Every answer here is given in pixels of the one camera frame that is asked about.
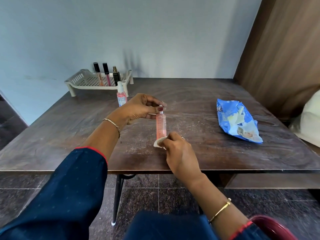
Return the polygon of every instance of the perfume bottle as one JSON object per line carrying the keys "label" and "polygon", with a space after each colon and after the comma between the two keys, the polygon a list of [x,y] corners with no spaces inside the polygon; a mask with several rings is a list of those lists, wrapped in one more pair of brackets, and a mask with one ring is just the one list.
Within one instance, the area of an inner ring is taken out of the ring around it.
{"label": "perfume bottle", "polygon": [[96,74],[98,76],[99,86],[104,86],[98,62],[94,62],[93,65],[94,65],[94,69],[96,70]]}
{"label": "perfume bottle", "polygon": [[114,79],[114,83],[117,86],[118,82],[121,81],[121,77],[120,77],[120,72],[118,72],[117,68],[114,66],[113,67],[113,79]]}
{"label": "perfume bottle", "polygon": [[108,64],[107,63],[102,63],[104,73],[106,75],[106,82],[109,87],[111,87],[111,81],[110,81],[110,75],[109,75],[109,69],[108,69]]}
{"label": "perfume bottle", "polygon": [[165,137],[167,135],[166,115],[163,113],[163,111],[160,111],[155,116],[155,123],[156,123],[157,140],[158,140],[159,138]]}
{"label": "perfume bottle", "polygon": [[121,107],[122,105],[124,105],[128,101],[127,95],[123,90],[122,81],[118,81],[117,98],[118,98],[119,107]]}

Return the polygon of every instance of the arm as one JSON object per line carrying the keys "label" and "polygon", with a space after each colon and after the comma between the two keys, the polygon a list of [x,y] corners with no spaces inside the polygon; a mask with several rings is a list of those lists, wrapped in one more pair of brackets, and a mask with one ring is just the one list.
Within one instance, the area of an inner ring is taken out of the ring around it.
{"label": "arm", "polygon": [[[122,129],[137,118],[155,119],[156,98],[137,94],[107,118]],[[88,239],[89,226],[98,214],[107,179],[107,161],[119,132],[103,121],[58,166],[46,185],[22,213],[0,229],[0,239]]]}
{"label": "arm", "polygon": [[[192,146],[172,132],[160,143],[167,150],[167,163],[174,175],[194,196],[208,219],[211,219],[228,199],[200,171]],[[212,225],[222,240],[230,239],[249,220],[232,203],[218,214]]]}

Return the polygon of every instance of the hand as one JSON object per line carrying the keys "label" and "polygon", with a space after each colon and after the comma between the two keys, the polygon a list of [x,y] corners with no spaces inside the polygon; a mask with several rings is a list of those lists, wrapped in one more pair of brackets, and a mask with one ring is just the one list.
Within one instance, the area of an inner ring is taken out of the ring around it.
{"label": "hand", "polygon": [[176,132],[171,132],[159,146],[167,150],[167,163],[173,174],[185,186],[188,187],[190,183],[202,177],[192,146]]}
{"label": "hand", "polygon": [[132,124],[133,120],[138,118],[155,120],[156,116],[151,114],[157,114],[160,111],[163,111],[164,107],[166,106],[166,103],[156,99],[151,95],[138,93],[118,109],[121,109],[128,116],[128,125],[130,125]]}

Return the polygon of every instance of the blue plastic packet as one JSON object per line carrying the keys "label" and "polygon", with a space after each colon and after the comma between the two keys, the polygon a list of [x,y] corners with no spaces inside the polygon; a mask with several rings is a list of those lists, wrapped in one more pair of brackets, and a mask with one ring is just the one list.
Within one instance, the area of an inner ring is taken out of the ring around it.
{"label": "blue plastic packet", "polygon": [[217,113],[219,125],[225,133],[246,141],[263,142],[259,136],[258,122],[241,102],[218,99]]}

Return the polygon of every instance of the gold bracelet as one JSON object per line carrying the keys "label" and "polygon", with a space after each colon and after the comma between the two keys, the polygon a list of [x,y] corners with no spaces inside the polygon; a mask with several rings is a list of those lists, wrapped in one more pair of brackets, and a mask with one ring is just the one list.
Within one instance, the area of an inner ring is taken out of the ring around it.
{"label": "gold bracelet", "polygon": [[217,216],[220,212],[222,212],[224,209],[226,209],[230,204],[231,204],[231,199],[228,198],[228,202],[221,208],[221,210],[218,211],[217,214],[214,215],[213,218],[211,218],[211,220],[209,221],[209,224],[214,220],[214,218],[216,218],[216,216]]}
{"label": "gold bracelet", "polygon": [[109,121],[111,124],[113,124],[116,128],[117,128],[117,130],[118,130],[118,132],[119,132],[119,138],[120,138],[120,143],[122,143],[122,141],[121,141],[121,132],[120,132],[120,128],[112,121],[112,120],[110,120],[110,119],[103,119],[102,121],[104,121],[104,120],[107,120],[107,121]]}

